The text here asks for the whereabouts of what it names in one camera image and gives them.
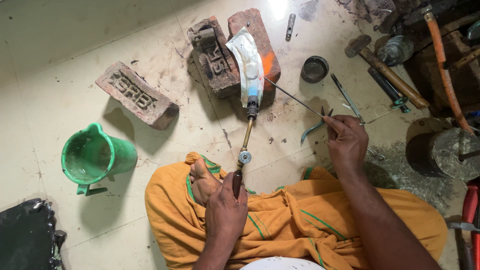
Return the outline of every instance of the hand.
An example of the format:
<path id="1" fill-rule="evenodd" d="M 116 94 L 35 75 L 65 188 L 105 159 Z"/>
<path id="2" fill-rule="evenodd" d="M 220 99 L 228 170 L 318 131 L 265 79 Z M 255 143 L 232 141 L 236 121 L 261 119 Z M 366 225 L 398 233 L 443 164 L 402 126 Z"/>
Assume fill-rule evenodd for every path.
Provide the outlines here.
<path id="1" fill-rule="evenodd" d="M 233 173 L 223 179 L 223 184 L 210 196 L 205 211 L 207 241 L 219 241 L 232 248 L 247 222 L 247 191 L 240 189 L 238 200 L 233 196 Z"/>
<path id="2" fill-rule="evenodd" d="M 368 134 L 360 119 L 350 115 L 324 116 L 328 124 L 328 153 L 337 174 L 362 170 Z"/>

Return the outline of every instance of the flame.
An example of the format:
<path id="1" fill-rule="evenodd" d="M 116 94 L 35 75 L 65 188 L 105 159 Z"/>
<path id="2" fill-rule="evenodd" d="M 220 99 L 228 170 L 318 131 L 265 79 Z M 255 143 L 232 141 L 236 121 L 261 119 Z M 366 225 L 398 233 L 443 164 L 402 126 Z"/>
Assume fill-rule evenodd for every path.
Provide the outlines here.
<path id="1" fill-rule="evenodd" d="M 274 57 L 275 57 L 275 54 L 273 53 L 272 50 L 270 50 L 268 54 L 265 56 L 260 55 L 260 58 L 262 58 L 262 66 L 264 67 L 264 76 L 267 77 L 269 80 L 273 79 L 271 74 L 269 73 L 270 73 L 270 70 L 272 69 L 272 63 L 273 63 Z M 274 89 L 275 89 L 275 86 L 273 86 L 273 84 L 265 80 L 264 91 L 272 91 Z"/>
<path id="2" fill-rule="evenodd" d="M 264 67 L 264 75 L 267 76 L 272 69 L 272 62 L 275 54 L 270 50 L 267 55 L 260 56 L 262 58 L 262 66 Z"/>

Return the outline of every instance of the green-handled pliers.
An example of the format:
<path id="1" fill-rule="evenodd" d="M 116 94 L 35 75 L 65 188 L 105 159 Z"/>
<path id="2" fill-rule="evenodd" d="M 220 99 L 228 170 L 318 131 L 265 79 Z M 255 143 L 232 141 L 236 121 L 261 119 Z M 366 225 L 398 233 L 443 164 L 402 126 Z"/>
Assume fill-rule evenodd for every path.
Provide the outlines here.
<path id="1" fill-rule="evenodd" d="M 322 115 L 325 115 L 325 111 L 324 111 L 324 107 L 323 107 L 323 106 L 322 106 L 322 111 L 321 111 L 321 112 L 322 112 Z M 330 110 L 330 112 L 328 113 L 328 116 L 332 116 L 332 112 L 333 112 L 333 109 Z M 319 126 L 321 126 L 323 123 L 325 123 L 325 120 L 322 118 L 322 121 L 321 121 L 320 123 L 318 123 L 318 124 L 316 124 L 315 126 L 307 129 L 307 130 L 303 133 L 303 135 L 301 136 L 300 145 L 303 144 L 303 141 L 305 140 L 305 137 L 307 136 L 307 133 L 308 133 L 308 132 L 314 130 L 315 128 L 317 128 L 317 127 L 319 127 Z"/>

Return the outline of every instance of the small metal bowl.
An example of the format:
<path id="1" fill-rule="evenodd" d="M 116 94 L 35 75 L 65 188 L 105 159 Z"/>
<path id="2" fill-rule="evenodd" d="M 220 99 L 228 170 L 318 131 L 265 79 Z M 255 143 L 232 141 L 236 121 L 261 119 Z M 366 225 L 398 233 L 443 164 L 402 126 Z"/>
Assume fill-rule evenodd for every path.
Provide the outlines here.
<path id="1" fill-rule="evenodd" d="M 323 57 L 311 56 L 303 64 L 300 76 L 305 82 L 316 84 L 327 76 L 328 71 L 328 62 Z"/>

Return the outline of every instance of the burnt brick surface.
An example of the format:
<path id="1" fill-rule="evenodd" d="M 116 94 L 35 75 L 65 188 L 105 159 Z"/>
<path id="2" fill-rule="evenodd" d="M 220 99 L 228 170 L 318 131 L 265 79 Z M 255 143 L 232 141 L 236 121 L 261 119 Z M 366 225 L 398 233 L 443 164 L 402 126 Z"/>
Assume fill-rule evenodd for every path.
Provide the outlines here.
<path id="1" fill-rule="evenodd" d="M 154 129 L 165 129 L 179 112 L 177 104 L 120 61 L 107 68 L 95 83 Z"/>
<path id="2" fill-rule="evenodd" d="M 213 28 L 216 36 L 215 42 L 195 46 L 200 65 L 204 70 L 208 83 L 213 93 L 218 98 L 224 98 L 240 92 L 240 74 L 232 54 L 225 46 L 227 39 L 215 16 L 204 19 L 190 27 L 187 35 L 192 44 L 196 42 L 192 37 L 193 33 Z"/>
<path id="3" fill-rule="evenodd" d="M 262 57 L 265 76 L 274 83 L 278 82 L 281 75 L 280 64 L 272 49 L 272 45 L 270 45 L 270 39 L 258 9 L 251 8 L 237 12 L 228 19 L 229 40 L 243 27 L 247 28 L 255 40 L 258 53 Z M 272 87 L 274 86 L 271 83 L 265 81 L 265 90 L 269 90 Z"/>

